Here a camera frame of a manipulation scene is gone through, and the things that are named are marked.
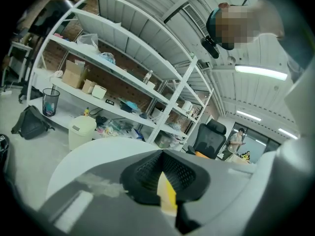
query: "trash can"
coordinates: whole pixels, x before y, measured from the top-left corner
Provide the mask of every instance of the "trash can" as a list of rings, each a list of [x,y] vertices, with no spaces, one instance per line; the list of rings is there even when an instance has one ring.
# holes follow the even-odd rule
[[[59,95],[59,91],[52,88],[43,90],[43,115],[51,117],[56,114]]]
[[[74,150],[92,140],[96,121],[90,116],[79,116],[69,126],[69,149]]]

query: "shelf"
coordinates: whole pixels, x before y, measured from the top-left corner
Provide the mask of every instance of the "shelf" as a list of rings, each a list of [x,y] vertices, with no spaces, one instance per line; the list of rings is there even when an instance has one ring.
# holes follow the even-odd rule
[[[182,131],[176,131],[175,129],[171,128],[169,125],[167,124],[163,124],[161,126],[161,130],[165,131],[165,132],[168,132],[168,133],[171,133],[171,134],[174,134],[174,135],[178,135],[178,136],[181,136],[181,137],[185,137],[185,138],[188,138],[188,135],[186,135],[185,133],[183,133]]]
[[[105,100],[107,99],[106,97],[104,97],[102,100],[93,97],[91,94],[86,94],[84,92],[82,92],[81,89],[78,88],[73,88],[71,86],[69,86],[68,84],[62,82],[62,80],[60,78],[51,78],[51,83],[54,84],[55,86],[59,87],[60,89],[72,94],[73,96],[78,97],[81,100],[84,100],[86,102],[89,102],[92,105],[95,105],[97,107],[100,107],[106,111],[112,112],[116,115],[119,115],[121,117],[127,118],[129,120],[135,121],[137,123],[140,123],[142,125],[145,126],[149,126],[154,128],[156,125],[148,120],[148,119],[143,119],[141,118],[139,115],[134,115],[131,113],[128,113],[124,110],[121,110],[119,107],[119,104],[117,102],[115,102],[115,105],[112,106],[108,103],[105,102]]]
[[[133,57],[149,70],[153,70],[153,73],[162,80],[182,79],[170,62],[121,24],[79,9],[73,9],[72,12],[76,14],[83,32],[97,33],[100,39]]]
[[[175,91],[173,83],[169,83],[168,86],[170,89]],[[188,83],[185,84],[185,87],[183,88],[183,90],[180,93],[180,97],[184,100],[190,101],[192,104],[201,105],[203,108],[205,107],[205,105],[203,104],[201,99],[194,92],[194,90],[188,85]]]
[[[150,88],[148,85],[144,84],[142,81],[138,80],[137,78],[135,78],[134,76],[132,76],[128,72],[122,70],[120,67],[112,64],[111,62],[108,62],[104,58],[102,58],[102,57],[100,57],[100,56],[98,56],[92,52],[86,51],[85,48],[78,46],[74,42],[69,42],[69,41],[66,41],[62,38],[53,36],[53,35],[48,36],[48,38],[57,42],[58,44],[60,44],[64,48],[66,48],[70,53],[72,53],[76,56],[79,56],[79,57],[83,58],[84,60],[86,60],[87,62],[90,62],[90,63],[100,67],[104,71],[114,75],[115,77],[120,78],[121,80],[123,80],[126,83],[128,83],[129,85],[137,88],[138,90],[147,94],[148,96],[155,98],[158,101],[164,102],[166,104],[169,103],[169,100],[166,99],[163,95],[159,94],[157,91]]]
[[[42,97],[34,99],[34,100],[30,100],[29,105],[37,107],[40,113],[43,114],[42,113]],[[62,99],[58,99],[56,114],[51,117],[47,117],[47,116],[45,117],[59,124],[60,126],[68,129],[71,121],[80,115],[80,114],[77,114],[77,115],[74,114],[74,109],[76,109],[76,107],[74,107],[73,105],[63,101]]]
[[[183,115],[183,116],[185,116],[186,118],[190,119],[191,121],[197,122],[196,119],[194,119],[192,116],[189,116],[188,114],[186,114],[186,112],[185,112],[184,110],[182,110],[179,106],[173,107],[173,110],[174,110],[175,112],[177,112],[178,114]]]
[[[154,17],[125,0],[98,0],[99,15],[139,36],[171,64],[191,62],[176,37]]]
[[[140,132],[141,135],[143,136],[145,142],[147,142],[147,140],[149,139],[150,137],[150,134],[148,134],[147,132]],[[161,149],[155,142],[152,143],[152,145],[156,146],[157,149]]]

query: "yellow tag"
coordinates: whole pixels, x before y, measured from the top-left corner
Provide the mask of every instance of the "yellow tag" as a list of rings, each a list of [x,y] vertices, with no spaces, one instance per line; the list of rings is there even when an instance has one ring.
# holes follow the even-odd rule
[[[176,216],[176,192],[162,172],[157,185],[157,194],[161,197],[161,209],[168,215]]]

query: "air vent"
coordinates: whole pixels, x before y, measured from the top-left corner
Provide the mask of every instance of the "air vent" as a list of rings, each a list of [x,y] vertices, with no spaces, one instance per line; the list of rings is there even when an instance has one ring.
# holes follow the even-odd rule
[[[183,10],[189,15],[189,17],[195,22],[198,28],[201,30],[202,34],[206,37],[208,36],[208,31],[206,28],[206,24],[203,22],[198,12],[192,7],[191,4],[187,4],[183,7]]]

